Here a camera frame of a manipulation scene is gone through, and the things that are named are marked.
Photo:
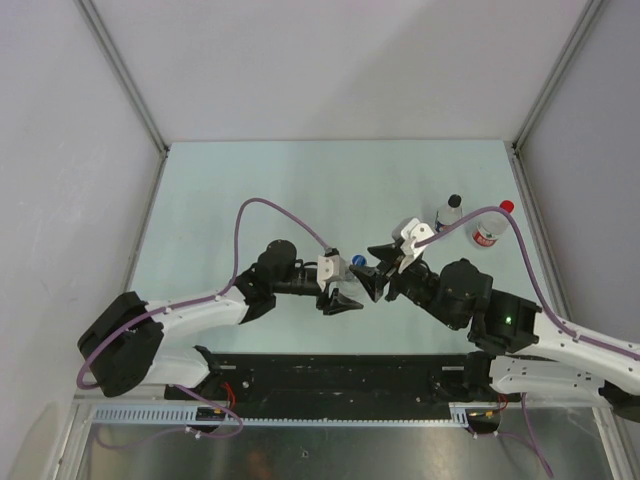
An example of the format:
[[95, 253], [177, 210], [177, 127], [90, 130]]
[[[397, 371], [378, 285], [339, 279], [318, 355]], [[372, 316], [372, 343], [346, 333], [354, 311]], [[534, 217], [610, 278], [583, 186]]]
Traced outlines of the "black bottle cap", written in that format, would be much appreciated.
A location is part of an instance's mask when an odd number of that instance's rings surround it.
[[452, 208], [457, 208], [461, 204], [461, 197], [459, 195], [451, 195], [448, 199], [448, 205]]

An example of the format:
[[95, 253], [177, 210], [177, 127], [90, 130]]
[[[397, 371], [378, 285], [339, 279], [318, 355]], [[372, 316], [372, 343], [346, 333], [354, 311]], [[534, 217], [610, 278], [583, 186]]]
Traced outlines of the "short clear bottle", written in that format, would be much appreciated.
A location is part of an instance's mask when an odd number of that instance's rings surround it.
[[452, 208], [448, 205], [448, 200], [438, 208], [435, 217], [435, 232], [440, 233], [448, 229], [451, 225], [459, 221], [462, 214], [462, 197], [461, 204], [457, 208]]

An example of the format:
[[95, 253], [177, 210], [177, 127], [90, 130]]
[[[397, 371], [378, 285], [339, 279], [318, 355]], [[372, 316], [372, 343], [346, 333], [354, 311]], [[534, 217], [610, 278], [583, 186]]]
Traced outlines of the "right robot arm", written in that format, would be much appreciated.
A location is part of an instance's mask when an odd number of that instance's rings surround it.
[[[463, 373], [461, 388], [473, 401], [495, 391], [530, 392], [587, 388], [629, 421], [639, 419], [638, 345], [583, 328], [559, 318], [534, 302], [493, 286], [491, 276], [469, 260], [460, 259], [433, 272], [420, 257], [407, 260], [396, 244], [374, 246], [379, 263], [350, 266], [372, 301], [402, 296], [452, 330], [465, 330], [467, 339], [491, 356], [491, 370], [477, 366]], [[557, 380], [537, 381], [533, 374], [506, 364], [507, 357], [528, 356], [562, 367]]]

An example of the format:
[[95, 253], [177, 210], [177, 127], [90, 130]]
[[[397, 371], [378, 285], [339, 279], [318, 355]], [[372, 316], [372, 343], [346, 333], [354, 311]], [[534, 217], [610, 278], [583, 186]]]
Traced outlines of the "tall clear bottle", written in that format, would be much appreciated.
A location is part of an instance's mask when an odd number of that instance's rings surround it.
[[364, 290], [361, 282], [348, 267], [345, 268], [344, 275], [341, 279], [336, 282], [336, 288], [339, 290], [341, 295], [352, 300], [360, 301], [366, 296], [366, 291]]

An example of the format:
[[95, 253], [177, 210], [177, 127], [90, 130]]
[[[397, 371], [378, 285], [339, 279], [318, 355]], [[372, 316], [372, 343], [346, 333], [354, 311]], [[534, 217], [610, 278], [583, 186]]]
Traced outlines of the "clear bottle red label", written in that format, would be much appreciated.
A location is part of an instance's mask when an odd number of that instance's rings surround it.
[[510, 222], [504, 215], [487, 211], [478, 216], [471, 238], [477, 246], [489, 248], [495, 245], [509, 227]]

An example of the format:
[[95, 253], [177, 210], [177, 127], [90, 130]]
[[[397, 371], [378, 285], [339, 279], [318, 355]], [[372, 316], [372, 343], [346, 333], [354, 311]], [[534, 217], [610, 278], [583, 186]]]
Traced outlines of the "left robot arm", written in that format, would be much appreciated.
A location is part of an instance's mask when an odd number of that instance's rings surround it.
[[[197, 398], [214, 397], [221, 376], [199, 335], [254, 321], [273, 310], [280, 295], [312, 297], [325, 316], [362, 309], [340, 292], [345, 263], [337, 250], [304, 263], [293, 243], [275, 240], [224, 293], [178, 301], [145, 302], [134, 292], [118, 295], [77, 342], [86, 364], [78, 383], [119, 397], [140, 385], [179, 384]], [[84, 375], [91, 374], [93, 383]]]

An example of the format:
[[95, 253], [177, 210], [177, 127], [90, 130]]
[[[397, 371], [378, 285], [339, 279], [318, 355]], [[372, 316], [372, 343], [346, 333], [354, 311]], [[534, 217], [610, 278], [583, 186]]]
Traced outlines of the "red bottle cap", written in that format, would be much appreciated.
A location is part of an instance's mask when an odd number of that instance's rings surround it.
[[505, 210], [505, 211], [506, 211], [506, 212], [508, 212], [508, 213], [512, 213], [512, 212], [514, 211], [515, 205], [514, 205], [514, 203], [513, 203], [512, 201], [510, 201], [510, 200], [503, 200], [503, 201], [500, 203], [499, 207], [500, 207], [502, 210]]

